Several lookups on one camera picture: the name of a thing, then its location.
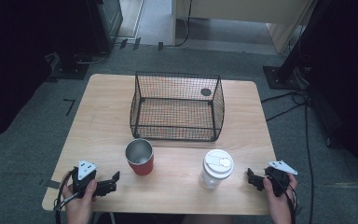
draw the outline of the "metal mesh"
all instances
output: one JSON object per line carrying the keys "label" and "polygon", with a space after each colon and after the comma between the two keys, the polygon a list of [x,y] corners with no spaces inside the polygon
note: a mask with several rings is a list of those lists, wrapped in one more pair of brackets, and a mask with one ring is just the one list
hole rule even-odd
{"label": "metal mesh", "polygon": [[132,135],[215,141],[223,127],[224,109],[220,76],[137,72]]}

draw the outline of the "hand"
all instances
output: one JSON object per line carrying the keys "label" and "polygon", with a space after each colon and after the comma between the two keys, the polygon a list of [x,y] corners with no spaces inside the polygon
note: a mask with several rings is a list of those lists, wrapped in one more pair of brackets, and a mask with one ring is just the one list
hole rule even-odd
{"label": "hand", "polygon": [[[293,189],[297,187],[297,180],[292,174],[287,174],[290,179],[289,185],[292,186]],[[290,224],[292,223],[292,218],[290,214],[289,205],[287,202],[286,195],[283,193],[280,197],[276,197],[274,191],[272,189],[272,184],[269,179],[263,179],[264,188],[267,192],[268,198],[268,209],[269,214],[275,224]],[[290,200],[293,202],[293,191],[290,188],[286,190],[287,195],[289,196]]]}
{"label": "hand", "polygon": [[[89,223],[92,202],[97,201],[95,197],[92,197],[92,194],[97,189],[97,181],[95,179],[91,180],[87,185],[86,192],[84,193],[83,198],[78,199],[74,198],[72,201],[66,204],[66,221],[68,224],[87,224]],[[63,186],[62,196],[63,198],[68,198],[74,193],[72,191],[72,185]]]}

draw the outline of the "floor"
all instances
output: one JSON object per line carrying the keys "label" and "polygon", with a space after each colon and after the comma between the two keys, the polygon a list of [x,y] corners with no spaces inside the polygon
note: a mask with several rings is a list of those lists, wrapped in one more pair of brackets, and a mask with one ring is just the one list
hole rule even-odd
{"label": "floor", "polygon": [[[172,0],[120,0],[120,4],[124,20],[117,41],[141,38],[144,45],[173,45]],[[185,20],[177,20],[176,24],[175,44],[180,44],[186,38],[187,24]],[[293,35],[291,46],[300,30],[298,27]],[[190,19],[189,31],[188,40],[180,48],[277,54],[265,23]],[[290,48],[283,55],[288,55]]]}

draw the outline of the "white lid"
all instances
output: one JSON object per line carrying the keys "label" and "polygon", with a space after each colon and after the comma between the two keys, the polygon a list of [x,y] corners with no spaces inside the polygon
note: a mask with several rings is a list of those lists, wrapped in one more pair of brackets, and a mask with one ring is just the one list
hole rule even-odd
{"label": "white lid", "polygon": [[205,171],[216,179],[226,179],[234,170],[234,160],[222,149],[209,151],[203,165]]}

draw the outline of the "desk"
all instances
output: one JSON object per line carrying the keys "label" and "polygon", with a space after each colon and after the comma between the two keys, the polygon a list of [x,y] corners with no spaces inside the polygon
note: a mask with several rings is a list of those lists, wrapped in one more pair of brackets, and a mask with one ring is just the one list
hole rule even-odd
{"label": "desk", "polygon": [[[130,129],[134,76],[93,75],[77,110],[52,179],[62,177],[79,160],[98,165],[97,180],[120,171],[117,191],[99,198],[99,212],[266,215],[265,192],[247,183],[245,171],[263,175],[267,161],[275,160],[263,109],[254,82],[223,80],[225,121],[213,143],[151,141],[154,169],[136,175],[124,155],[132,140]],[[216,190],[200,186],[198,177],[205,154],[226,150],[235,170]],[[43,207],[52,210],[56,189],[48,189]]]}
{"label": "desk", "polygon": [[[267,24],[278,53],[284,52],[297,26],[309,16],[313,0],[193,0],[191,17]],[[172,0],[173,44],[176,19],[187,18],[190,0]]]}

